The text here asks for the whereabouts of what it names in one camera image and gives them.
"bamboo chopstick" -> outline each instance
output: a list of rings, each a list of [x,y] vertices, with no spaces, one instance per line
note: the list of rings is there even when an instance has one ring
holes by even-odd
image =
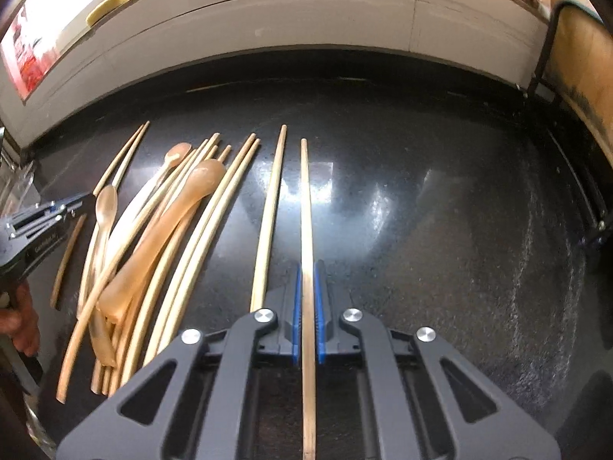
[[[72,368],[74,367],[74,362],[77,357],[79,346],[81,345],[81,342],[83,340],[85,328],[87,328],[91,313],[96,307],[98,297],[100,296],[100,294],[102,294],[102,290],[106,287],[108,279],[115,271],[118,262],[126,252],[131,241],[134,239],[142,225],[145,223],[146,219],[149,217],[155,206],[157,206],[157,204],[159,204],[159,202],[162,200],[163,195],[169,190],[170,186],[175,181],[176,176],[183,169],[182,165],[183,163],[185,163],[185,161],[186,160],[184,160],[179,166],[177,166],[175,171],[168,178],[166,178],[166,181],[164,181],[164,183],[160,185],[160,187],[157,189],[152,198],[147,202],[145,207],[137,216],[133,228],[130,230],[129,233],[127,233],[125,242],[111,258],[111,261],[104,267],[100,274],[100,277],[96,279],[96,282],[90,292],[90,295],[87,298],[87,301],[85,302],[82,311],[82,315],[84,314],[85,316],[82,316],[77,321],[77,324],[72,331],[72,336],[70,337],[66,353],[64,355],[64,361],[62,362],[62,368],[60,370],[59,379],[57,381],[56,398],[58,401],[62,403],[65,403],[66,401],[66,392],[68,389],[68,383],[70,382]]]
[[[153,326],[153,332],[151,333],[151,337],[149,338],[149,344],[145,352],[145,359],[143,361],[143,366],[146,365],[149,361],[151,361],[154,358],[154,356],[157,355],[158,353],[157,348],[159,346],[159,342],[162,337],[162,333],[164,331],[164,325],[166,324],[166,319],[168,318],[170,309],[172,308],[172,304],[177,294],[177,290],[179,289],[179,286],[183,279],[183,274],[185,273],[185,270],[188,267],[189,260],[192,257],[192,254],[194,253],[194,250],[198,244],[198,240],[200,239],[200,236],[202,235],[209,218],[213,214],[213,211],[215,210],[217,203],[219,202],[221,196],[223,195],[224,190],[226,189],[229,182],[231,181],[232,176],[234,175],[234,173],[237,171],[238,167],[240,166],[241,161],[247,154],[247,151],[249,150],[249,147],[251,146],[255,137],[256,136],[254,133],[250,134],[250,136],[247,138],[244,145],[241,147],[241,150],[238,152],[238,154],[232,161],[232,164],[226,171],[226,175],[223,177],[222,181],[220,182],[220,185],[217,187],[217,190],[215,191],[215,193],[211,196],[210,200],[208,201],[207,207],[204,209],[204,212],[200,216],[200,219],[198,220],[198,223],[195,226],[194,232],[192,233],[191,237],[189,237],[188,244],[185,246],[185,250],[183,251],[183,254],[181,255],[181,259],[179,260],[179,264],[177,265],[177,268],[175,269],[175,273],[172,275],[172,280],[170,281],[170,285],[168,287],[168,290],[166,291],[166,295],[164,296],[162,307],[160,308],[159,313],[157,314],[156,322],[155,322],[155,325]]]
[[[194,253],[189,261],[188,267],[185,270],[185,274],[183,274],[183,279],[179,290],[177,290],[177,295],[172,304],[168,319],[166,320],[166,325],[164,326],[164,331],[162,332],[162,337],[160,338],[160,342],[157,347],[158,353],[170,343],[177,331],[177,327],[183,318],[183,313],[185,313],[189,296],[194,289],[194,283],[198,277],[200,268],[202,267],[202,262],[207,255],[209,247],[211,246],[215,232],[217,231],[224,213],[232,200],[234,192],[236,192],[238,184],[240,183],[247,166],[249,166],[249,163],[253,159],[259,144],[259,138],[255,139],[252,146],[249,148],[249,152],[247,152],[247,155],[244,157],[243,161],[241,161],[237,172],[234,174],[234,176],[232,176],[228,187],[221,195],[218,204],[215,206],[215,210],[207,222],[207,226],[202,232],[202,236],[198,240],[198,244],[194,249]]]
[[[253,274],[253,288],[251,290],[250,312],[255,312],[264,305],[266,295],[266,281],[268,277],[268,266],[270,259],[270,246],[272,244],[272,233],[275,228],[275,215],[277,214],[277,201],[279,198],[279,185],[281,184],[281,166],[283,165],[283,151],[285,150],[285,138],[287,136],[287,125],[281,126],[275,159],[272,163],[270,182],[264,202],[264,214],[262,216],[262,226],[260,228],[260,238],[257,243],[256,266]]]
[[[225,162],[226,157],[228,157],[231,148],[232,147],[228,145],[222,152],[222,154],[217,158],[220,163]],[[187,231],[189,223],[193,219],[197,208],[198,206],[195,206],[193,209],[189,210],[186,216],[183,217],[182,221],[179,223],[173,235],[171,236],[168,244],[166,244],[166,248],[162,253],[162,256],[160,257],[159,262],[157,263],[156,269],[153,273],[153,278],[149,283],[145,299],[143,299],[142,305],[140,307],[139,316],[136,319],[136,324],[134,325],[134,330],[132,333],[130,344],[128,346],[126,359],[123,362],[123,371],[121,374],[120,385],[124,385],[126,382],[128,382],[130,377],[133,376],[134,371],[136,371],[138,357],[140,355],[143,340],[145,338],[146,327],[151,320],[151,315],[153,314],[153,308],[157,301],[157,297],[162,288],[162,284],[164,283],[164,280],[168,275],[172,261],[177,255],[183,236],[185,235],[185,232]]]
[[[313,221],[307,141],[300,141],[300,217],[302,237],[302,459],[315,460],[315,295],[313,288]]]
[[[130,162],[132,161],[134,153],[136,152],[136,149],[139,147],[140,140],[142,140],[148,127],[149,127],[149,121],[145,122],[145,124],[142,126],[133,144],[128,149],[128,153],[126,154],[126,157],[124,157],[123,160],[121,161],[121,164],[119,168],[117,169],[117,172],[115,173],[115,176],[113,177],[113,180],[111,182],[111,185],[114,186],[116,189],[119,188],[119,185],[121,184],[123,176],[126,173],[126,170],[128,169]],[[96,243],[94,240],[94,236],[96,235],[97,229],[98,229],[98,224],[96,223],[96,225],[94,226],[94,233],[92,234],[92,239],[90,240],[90,247],[88,248],[88,256],[90,255],[90,250],[94,249],[94,246]],[[95,256],[95,251],[92,250],[92,258],[94,256]],[[77,301],[77,318],[81,316],[81,311],[83,310],[83,305],[88,295],[88,291],[90,287],[89,282],[91,279],[91,268],[92,268],[91,261],[89,264],[86,261],[84,268],[83,268],[83,273],[81,276],[81,288],[79,289],[79,299]]]
[[[111,164],[108,165],[106,171],[102,174],[100,180],[94,187],[94,191],[92,192],[94,194],[94,197],[97,197],[100,193],[100,190],[102,190],[102,188],[106,186],[108,177],[115,170],[115,167],[119,164],[119,161],[124,156],[124,154],[132,146],[132,143],[139,135],[143,127],[144,124],[141,125],[136,131],[134,131],[134,134],[130,137],[130,139],[124,144],[121,150],[117,152],[117,155],[111,161]],[[68,266],[68,262],[70,261],[72,250],[74,249],[75,244],[77,243],[77,239],[79,238],[79,233],[81,233],[83,225],[85,224],[85,219],[87,219],[87,216],[82,215],[77,220],[77,224],[75,225],[74,230],[72,231],[70,238],[68,239],[68,243],[66,244],[66,249],[64,251],[64,255],[62,256],[62,261],[59,263],[59,268],[57,269],[57,274],[55,275],[55,281],[53,282],[53,290],[51,290],[51,298],[49,300],[51,308],[54,308],[57,305],[57,298],[59,296],[59,291],[62,288],[62,281],[64,279],[66,267]]]
[[[220,136],[219,133],[215,133],[212,137],[212,140],[213,141],[216,140],[219,136]],[[153,224],[157,221],[156,216],[159,217],[159,215],[161,214],[161,213],[157,213],[158,209],[160,209],[160,207],[164,206],[165,203],[167,203],[170,200],[171,196],[173,195],[174,189],[176,189],[179,186],[181,180],[183,178],[186,178],[186,176],[189,175],[189,172],[192,169],[194,169],[194,167],[197,166],[197,164],[200,162],[200,159],[201,159],[200,154],[202,154],[203,156],[206,156],[207,153],[212,153],[214,151],[215,148],[211,149],[210,145],[211,144],[209,143],[209,139],[207,138],[200,144],[200,146],[196,150],[192,151],[191,154],[188,154],[186,156],[186,159],[188,159],[188,161],[185,162],[185,164],[182,167],[182,170],[180,170],[179,175],[177,176],[177,178],[171,185],[171,188],[164,196],[162,202],[157,206],[157,209],[154,212],[154,215],[152,216],[152,218],[149,220],[149,223],[145,231],[140,236],[139,242],[137,243],[137,246],[136,246],[137,248],[140,245],[143,238],[145,237],[148,230],[152,228]],[[143,285],[144,291],[146,291],[147,289],[147,284]],[[115,327],[115,330],[111,331],[111,335],[113,337],[112,344],[116,352],[120,346],[120,338],[122,336],[122,333],[123,333],[123,323],[118,324]],[[92,373],[92,381],[91,381],[91,390],[94,393],[99,394],[100,392],[102,392],[103,394],[108,395],[109,390],[111,388],[111,372],[112,371],[113,369],[111,367],[102,367],[101,363],[98,360],[96,360],[96,363],[94,364],[94,369]]]
[[[140,236],[139,244],[145,237],[145,235],[153,228],[153,226],[157,223],[160,216],[162,216],[163,212],[170,205],[171,201],[179,194],[181,188],[183,188],[183,184],[187,181],[187,177],[189,173],[198,166],[198,164],[203,161],[203,159],[208,155],[208,153],[212,150],[212,146],[215,144],[217,139],[220,137],[219,133],[214,133],[210,139],[204,140],[200,147],[198,147],[194,152],[189,155],[189,164],[183,169],[182,173],[176,179],[172,187],[169,189],[168,194],[164,196],[162,202],[157,206],[157,209],[151,216],[149,223],[147,224],[145,231]]]
[[[217,146],[214,145],[210,149],[203,151],[203,153],[206,154],[203,159],[204,160],[211,159],[212,156],[215,154],[216,150],[217,150]],[[196,210],[198,209],[199,204],[200,204],[200,201],[198,201],[197,204],[192,206],[192,208],[187,211],[186,215],[183,216],[182,220],[180,221],[180,224],[186,221],[187,224],[189,225],[192,217],[194,216]],[[121,383],[120,379],[121,379],[121,374],[123,372],[123,365],[125,363],[126,353],[128,352],[129,343],[130,343],[130,340],[131,340],[131,337],[134,331],[134,325],[136,324],[136,318],[137,318],[137,315],[139,314],[140,309],[142,308],[143,298],[145,297],[146,292],[148,291],[148,287],[151,285],[151,277],[154,275],[154,271],[156,269],[157,269],[157,262],[154,263],[154,265],[151,267],[149,278],[143,284],[142,289],[139,291],[138,295],[135,296],[133,300],[131,301],[130,306],[128,308],[128,312],[126,316],[124,317],[123,322],[121,324],[121,337],[119,339],[119,343],[116,348],[117,365],[112,370],[109,369],[109,371],[112,371],[110,386],[108,389],[109,396],[112,396],[120,386],[120,383]]]

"finger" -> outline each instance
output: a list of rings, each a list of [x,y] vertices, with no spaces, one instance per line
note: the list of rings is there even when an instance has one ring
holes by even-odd
[[[38,353],[39,346],[41,345],[41,333],[38,329],[36,329],[36,333],[34,334],[34,338],[30,342],[30,346],[26,348],[24,351],[26,356],[34,356]]]
[[[18,304],[16,308],[21,312],[30,312],[34,309],[32,306],[32,295],[30,295],[30,286],[27,282],[22,282],[17,286],[15,297]]]
[[[13,335],[19,331],[22,320],[16,310],[0,310],[0,334]]]
[[[13,336],[13,346],[18,351],[24,353],[32,344],[36,334],[38,333],[38,317],[31,318],[27,323],[23,324],[21,329]]]

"plastic spoon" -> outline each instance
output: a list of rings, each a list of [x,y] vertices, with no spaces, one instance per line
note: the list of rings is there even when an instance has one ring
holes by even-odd
[[[179,196],[100,295],[97,307],[111,322],[121,321],[135,289],[177,224],[194,204],[217,188],[225,172],[225,166],[215,159],[198,164],[191,172]]]
[[[191,145],[189,143],[182,142],[177,143],[173,148],[166,152],[166,155],[164,156],[164,163],[160,169],[157,170],[155,175],[153,175],[153,177],[143,185],[136,196],[131,200],[130,204],[128,204],[128,207],[126,207],[126,210],[123,212],[121,217],[118,219],[117,224],[113,229],[113,233],[108,240],[108,253],[106,254],[108,259],[115,255],[119,249],[119,246],[121,245],[123,237],[126,234],[126,230],[131,226],[134,219],[136,219],[136,216],[140,213],[140,210],[143,209],[152,193],[157,190],[158,186],[166,176],[166,173],[168,173],[168,171],[172,168],[178,166],[190,150]]]

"metal bar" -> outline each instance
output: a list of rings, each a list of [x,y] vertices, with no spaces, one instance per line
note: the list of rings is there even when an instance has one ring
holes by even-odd
[[[598,210],[598,217],[603,219],[608,212],[605,198],[603,197],[600,188],[598,188],[598,183],[596,183],[596,180],[592,176],[592,172],[587,167],[587,164],[581,164],[581,170],[581,174],[585,178],[585,183],[587,184],[590,195],[592,196],[594,206],[596,206],[596,209]]]
[[[19,223],[11,223],[15,228],[15,235],[20,237],[22,235],[28,235],[29,233],[38,233],[42,228],[51,227],[55,224],[55,217],[62,214],[63,209],[50,210],[50,213],[43,214],[40,218],[36,218],[23,226]]]
[[[204,416],[207,412],[208,398],[211,395],[211,389],[213,388],[213,384],[215,382],[215,373],[213,371],[206,371],[202,376],[202,379],[203,391],[202,395],[200,396],[200,403],[198,404],[198,409],[196,410],[194,415],[194,422],[192,423],[191,429],[189,431],[189,439],[185,448],[185,458],[194,458],[195,456],[195,451],[198,447],[198,434],[200,431],[200,427],[202,426]]]
[[[340,323],[360,339],[381,460],[421,459],[413,416],[387,328],[375,316],[356,309],[345,311]]]
[[[206,346],[198,330],[185,330],[108,398],[105,406],[98,407],[69,433],[57,448],[56,457],[166,459],[167,438]]]
[[[545,128],[545,131],[547,131],[548,136],[551,138],[551,140],[553,141],[554,145],[556,146],[559,154],[562,156],[562,159],[564,159],[564,162],[566,163],[566,168],[568,169],[569,173],[572,176],[572,179],[574,179],[575,182],[575,187],[578,189],[579,193],[580,193],[580,201],[583,203],[583,213],[585,214],[585,217],[588,220],[588,225],[590,228],[595,228],[598,224],[598,220],[596,215],[594,214],[594,209],[592,209],[592,205],[589,201],[589,199],[587,198],[587,194],[585,193],[585,189],[583,188],[583,184],[581,184],[581,181],[579,179],[579,177],[577,176],[577,173],[575,172],[574,168],[572,167],[571,162],[568,160],[568,157],[566,157],[566,153],[562,150],[562,146],[559,144],[558,140],[556,140],[556,137],[554,136],[554,134],[547,128]]]
[[[560,21],[560,13],[566,7],[575,7],[582,12],[586,13],[589,17],[594,19],[600,24],[604,23],[598,14],[595,14],[591,9],[583,6],[581,3],[575,0],[560,0],[554,9],[551,12],[549,17],[549,27],[547,28],[547,35],[545,36],[545,41],[543,43],[543,48],[541,49],[541,55],[539,56],[538,63],[536,64],[536,69],[534,69],[534,74],[532,74],[532,80],[528,86],[528,91],[526,92],[528,98],[532,98],[534,93],[536,92],[536,87],[543,82],[543,74],[545,72],[545,67],[549,61],[549,57],[551,55],[551,48],[554,45],[554,39],[556,38],[556,31],[558,29],[558,22]]]

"wooden chopstick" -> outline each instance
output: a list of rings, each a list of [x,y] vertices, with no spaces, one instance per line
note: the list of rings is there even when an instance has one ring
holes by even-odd
[[[266,295],[266,281],[268,279],[268,266],[270,259],[270,246],[272,233],[275,228],[275,216],[277,215],[277,201],[279,199],[279,186],[281,184],[281,166],[283,165],[283,151],[285,150],[285,138],[287,125],[281,126],[275,159],[272,163],[270,182],[264,202],[264,213],[260,228],[260,238],[257,243],[256,266],[253,273],[253,287],[251,289],[250,312],[255,312],[264,305]]]
[[[128,153],[121,161],[121,164],[119,168],[117,169],[117,172],[115,173],[115,176],[113,177],[113,180],[111,182],[111,185],[114,186],[116,189],[119,188],[119,185],[121,184],[121,181],[123,180],[123,176],[126,174],[126,170],[128,169],[130,162],[132,161],[134,153],[136,152],[136,149],[139,147],[140,140],[142,140],[148,127],[149,127],[149,121],[143,124],[142,128],[139,131],[139,134],[136,136],[136,139],[134,140],[133,144],[128,149]],[[90,256],[90,251],[91,251],[92,259],[96,257],[96,251],[94,251],[93,249],[96,246],[95,235],[97,235],[97,229],[98,229],[98,224],[96,223],[96,225],[94,226],[94,233],[92,233],[92,238],[90,240],[90,247],[88,248],[88,256]],[[93,267],[92,261],[90,261],[89,263],[85,261],[83,273],[81,276],[81,288],[79,289],[79,299],[77,301],[77,318],[81,316],[83,305],[89,293],[92,267]]]
[[[179,260],[179,264],[175,269],[175,273],[172,275],[172,279],[170,281],[170,285],[166,290],[166,295],[164,296],[164,301],[162,302],[162,307],[160,307],[159,313],[157,314],[156,322],[153,326],[153,331],[151,333],[151,337],[149,338],[149,344],[147,346],[147,350],[145,352],[145,359],[143,361],[143,366],[146,365],[149,361],[151,361],[155,355],[158,353],[159,343],[162,337],[162,333],[164,331],[164,326],[166,325],[166,320],[169,317],[170,310],[174,303],[175,297],[177,295],[177,291],[181,285],[183,275],[185,274],[185,270],[188,267],[189,260],[191,259],[196,246],[198,245],[198,241],[200,236],[202,235],[204,229],[207,226],[208,220],[213,214],[217,203],[219,202],[221,196],[223,195],[224,190],[228,186],[229,182],[232,179],[232,176],[237,171],[240,166],[241,161],[243,161],[247,151],[249,150],[253,140],[255,139],[255,134],[252,133],[247,138],[244,145],[241,147],[240,151],[232,161],[232,164],[228,167],[226,171],[226,175],[220,182],[220,185],[217,187],[215,193],[210,197],[208,201],[207,207],[204,209],[198,223],[196,224],[194,231],[189,237],[188,244],[185,246],[185,250]]]
[[[94,197],[97,197],[97,195],[100,193],[100,190],[102,190],[102,188],[104,188],[104,186],[107,184],[108,177],[111,175],[113,171],[115,171],[115,167],[119,164],[119,161],[124,156],[124,154],[128,151],[128,149],[133,145],[134,140],[136,140],[136,137],[139,135],[139,133],[142,131],[144,127],[145,127],[144,124],[140,125],[140,127],[136,131],[134,131],[134,134],[125,143],[125,145],[121,148],[121,150],[117,152],[117,155],[112,160],[111,164],[108,165],[106,171],[102,174],[102,176],[100,177],[100,180],[98,181],[96,187],[94,188],[92,192],[94,194]],[[77,243],[77,239],[79,238],[79,234],[81,233],[83,225],[85,224],[86,218],[87,216],[82,215],[77,220],[77,224],[75,225],[74,230],[72,231],[70,235],[70,239],[68,240],[68,243],[66,244],[66,250],[64,251],[64,255],[62,256],[62,261],[60,262],[59,268],[57,269],[55,281],[53,282],[53,290],[51,291],[51,298],[49,300],[49,304],[51,308],[54,308],[57,305],[57,297],[59,296],[59,291],[62,288],[62,281],[64,279],[66,267],[68,266],[68,262],[70,261],[70,256],[72,255],[72,250],[74,249],[75,244]]]
[[[100,294],[102,294],[103,289],[106,287],[106,284],[112,274],[115,272],[115,268],[119,263],[121,257],[126,252],[128,246],[133,241],[134,237],[145,223],[149,215],[151,215],[152,210],[160,203],[162,197],[169,190],[172,183],[175,181],[176,176],[179,174],[180,170],[183,169],[182,165],[185,163],[184,160],[175,171],[166,178],[163,184],[157,189],[152,198],[147,202],[145,207],[137,216],[134,225],[130,231],[126,234],[125,241],[121,244],[118,251],[115,255],[110,259],[110,261],[106,264],[98,279],[94,283],[90,295],[85,302],[82,316],[74,327],[72,331],[72,336],[70,337],[70,341],[68,342],[68,347],[66,348],[66,353],[64,355],[64,361],[62,362],[62,367],[59,373],[59,379],[57,381],[57,393],[56,398],[61,403],[66,402],[66,393],[68,390],[68,383],[70,382],[70,375],[72,374],[72,369],[74,367],[75,360],[77,358],[77,352],[79,347],[81,346],[81,342],[83,340],[83,336],[85,334],[85,329],[87,328],[87,324],[90,321],[90,316],[93,310],[96,308],[96,303]]]
[[[300,141],[300,217],[302,243],[302,458],[315,460],[315,291],[313,288],[313,222],[307,141]]]
[[[220,161],[220,163],[225,162],[231,149],[231,145],[228,145],[217,160]],[[197,211],[197,207],[198,206],[195,206],[186,216],[183,217],[182,221],[179,223],[168,244],[166,245],[159,262],[157,263],[156,269],[153,273],[153,278],[147,289],[145,299],[143,299],[140,307],[139,316],[136,319],[136,324],[134,325],[132,338],[128,346],[128,353],[123,363],[120,383],[121,386],[128,382],[130,377],[133,376],[134,371],[136,371],[136,365],[142,349],[143,340],[145,338],[146,328],[151,320],[157,297],[162,288],[162,284],[168,275],[171,263],[174,260],[174,257],[177,255],[183,236],[189,227],[189,223]]]
[[[228,205],[232,200],[232,196],[238,188],[238,184],[240,183],[244,172],[247,169],[247,166],[249,166],[249,163],[255,155],[259,143],[259,138],[253,141],[252,146],[249,148],[249,152],[247,152],[247,155],[241,161],[240,166],[234,173],[234,176],[232,176],[228,187],[225,188],[222,195],[220,196],[218,203],[215,206],[215,209],[213,210],[213,213],[211,214],[210,219],[207,222],[207,226],[204,228],[200,240],[198,240],[198,244],[194,249],[194,254],[189,260],[189,264],[185,270],[185,274],[183,274],[183,279],[181,281],[179,289],[177,290],[177,295],[172,304],[168,319],[166,320],[166,325],[164,326],[164,331],[162,332],[162,337],[160,338],[159,346],[157,347],[157,353],[160,353],[163,349],[166,348],[166,346],[174,337],[177,328],[179,327],[179,323],[183,318],[183,313],[185,313],[185,308],[187,307],[189,296],[194,289],[196,278],[198,277],[198,273],[200,272],[202,262],[207,255],[208,249],[211,246],[211,243],[215,236],[215,232],[217,231],[217,228],[219,227],[220,222],[223,219],[224,213],[226,212],[226,209],[228,208]]]

